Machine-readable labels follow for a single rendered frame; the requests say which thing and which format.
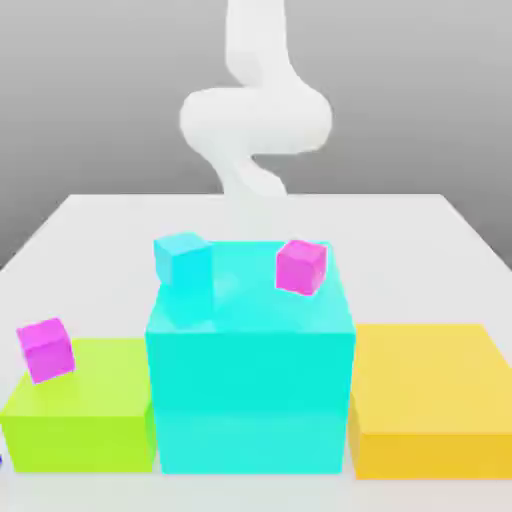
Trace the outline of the large lime green box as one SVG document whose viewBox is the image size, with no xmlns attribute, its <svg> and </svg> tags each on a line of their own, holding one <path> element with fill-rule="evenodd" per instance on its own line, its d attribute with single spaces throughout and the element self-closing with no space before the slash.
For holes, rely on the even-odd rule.
<svg viewBox="0 0 512 512">
<path fill-rule="evenodd" d="M 146 473 L 156 434 L 142 339 L 76 339 L 74 371 L 24 375 L 0 412 L 19 473 Z"/>
</svg>

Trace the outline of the small magenta cube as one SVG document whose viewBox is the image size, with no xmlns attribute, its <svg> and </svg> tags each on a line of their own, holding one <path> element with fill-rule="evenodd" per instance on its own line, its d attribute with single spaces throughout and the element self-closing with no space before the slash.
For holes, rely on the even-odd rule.
<svg viewBox="0 0 512 512">
<path fill-rule="evenodd" d="M 276 287 L 312 296 L 323 283 L 326 268 L 326 245 L 290 240 L 276 256 Z"/>
<path fill-rule="evenodd" d="M 34 384 L 75 370 L 71 339 L 59 318 L 17 328 L 16 334 Z"/>
</svg>

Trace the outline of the large yellow box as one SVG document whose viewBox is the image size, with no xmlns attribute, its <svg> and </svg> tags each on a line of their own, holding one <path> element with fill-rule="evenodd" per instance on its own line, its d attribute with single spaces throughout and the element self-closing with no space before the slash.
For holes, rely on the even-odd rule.
<svg viewBox="0 0 512 512">
<path fill-rule="evenodd" d="M 360 324 L 348 441 L 359 480 L 512 480 L 512 367 L 478 324 Z"/>
</svg>

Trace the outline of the small cyan cube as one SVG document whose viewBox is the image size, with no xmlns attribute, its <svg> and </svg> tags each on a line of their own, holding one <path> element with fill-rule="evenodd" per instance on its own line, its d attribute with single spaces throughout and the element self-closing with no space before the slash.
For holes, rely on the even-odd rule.
<svg viewBox="0 0 512 512">
<path fill-rule="evenodd" d="M 160 282 L 178 289 L 208 286 L 213 280 L 213 246 L 193 232 L 157 238 L 153 242 Z"/>
</svg>

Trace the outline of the large cyan box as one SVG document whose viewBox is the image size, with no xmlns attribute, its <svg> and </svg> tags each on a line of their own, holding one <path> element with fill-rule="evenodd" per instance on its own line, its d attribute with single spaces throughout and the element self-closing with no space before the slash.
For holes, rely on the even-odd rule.
<svg viewBox="0 0 512 512">
<path fill-rule="evenodd" d="M 336 474 L 355 326 L 334 259 L 311 296 L 275 285 L 277 241 L 217 241 L 211 292 L 161 286 L 145 331 L 166 474 Z"/>
</svg>

